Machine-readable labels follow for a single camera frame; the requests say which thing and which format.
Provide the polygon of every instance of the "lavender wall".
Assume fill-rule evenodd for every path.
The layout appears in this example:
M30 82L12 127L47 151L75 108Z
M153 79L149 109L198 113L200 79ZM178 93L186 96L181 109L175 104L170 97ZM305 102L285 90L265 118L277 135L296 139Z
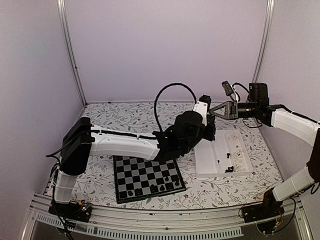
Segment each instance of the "lavender wall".
M34 192L54 161L45 158L81 111L57 1L1 2L0 239L18 239Z
M268 84L272 104L320 120L320 2L276 1L259 81ZM306 165L311 147L281 130L264 127L282 176ZM320 239L320 191L301 196L314 239Z
M68 0L66 12L87 101L153 101L182 82L224 101L221 82L249 84L267 1ZM191 100L175 87L162 100Z

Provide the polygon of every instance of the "wire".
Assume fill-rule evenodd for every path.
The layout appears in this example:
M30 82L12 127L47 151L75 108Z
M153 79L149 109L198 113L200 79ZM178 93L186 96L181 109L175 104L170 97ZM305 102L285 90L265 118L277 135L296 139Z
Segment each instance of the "wire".
M296 203L296 200L295 200L293 197L290 197L290 199L294 202L294 209L293 209L293 213L292 213L292 215L291 215L291 217L290 217L289 221L284 225L284 227L283 227L283 228L281 228L281 229L279 229L279 230L276 230L276 231L274 232L274 234L275 234L275 233L278 233L278 232L280 232L280 231L282 231L283 229L285 229L285 228L286 228L286 227L291 223L292 219L293 219L293 218L294 218L294 216L295 216L297 203Z
M312 188L311 188L311 191L310 191L311 195L315 194L318 191L318 189L320 187L320 182L318 182L318 186L314 190L315 186L316 186L315 184L312 185Z
M57 156L46 156L47 158L54 158L54 159L56 159L57 160L57 163L59 164L59 166L61 165L61 163L60 163L60 159L57 157Z
M162 130L162 127L161 127L160 122L159 122L159 119L158 119L158 114L157 114L157 102L158 102L158 99L159 99L160 95L162 94L162 92L163 92L164 90L166 90L167 88L172 87L172 86L182 86L182 87L184 87L185 89L187 89L187 90L192 94L192 96L193 96L194 104L197 103L197 98L196 98L195 93L194 93L194 92L191 90L191 88L188 87L187 85L185 85L185 84L183 84L183 83L180 83L180 82L174 82L174 83L170 83L170 84L164 86L164 87L159 91L159 93L156 95L155 100L154 100L154 105L153 105L153 111L154 111L155 121L156 121L156 123L157 123L157 125L158 125L158 127L159 127L160 132L163 132L163 130Z
M232 101L235 101L234 97L232 95L229 96Z
M245 123L245 118L242 118L242 122L243 122L243 124L244 124L246 127L250 128L250 129L257 129L257 128L260 128L260 127L263 126L263 124L262 124L261 122L258 122L258 120L257 120L257 122L258 122L260 125L257 125L257 126L249 126L249 125L247 125L247 124Z
M60 153L63 149L65 149L69 144L71 144L73 141L75 141L77 138L79 138L80 136L84 135L84 134L88 134L88 133L99 133L99 130L87 130L87 131L82 131L79 134L75 135L70 141L68 141L65 145L63 145L62 147L60 147L58 150L56 150L55 152L45 155L46 158L51 158L54 155Z
M245 206L254 206L254 205L252 205L252 204L250 204L250 203L246 203L246 204L242 205L242 207L239 208L238 216L239 216L239 218L241 218L241 219L243 219L244 216L240 216L240 211L242 211L242 209L243 209Z
M248 94L250 94L248 88L246 88L245 86L243 86L241 83L235 82L234 84L232 84L232 87L233 87L234 85L238 85L238 86L242 87L244 90L246 90L246 92L247 92Z
M131 132L101 130L101 133L102 134L113 134L113 135L118 135L118 136L127 136L127 137L140 138L140 139L149 139L149 140L156 140L157 139L157 137L155 137L155 136L144 136L144 135L134 134Z
M289 108L287 108L287 107L286 107L285 105L283 105L283 104L279 104L279 106L282 107L283 109L285 109L286 111L288 111L289 113L293 114L293 115L296 115L296 116L301 117L301 118L303 118L303 119L307 119L307 120L309 120L309 121L311 121L311 122L314 122L315 124L319 124L318 121L316 121L316 120L314 120L314 119L312 119L312 118L310 118L310 117L307 117L307 116L305 116L305 115L302 115L302 114L297 113L297 112L294 112L294 111L291 111Z
M238 96L238 102L240 102L241 101L241 97L240 97L239 93L237 91L235 91L235 94Z

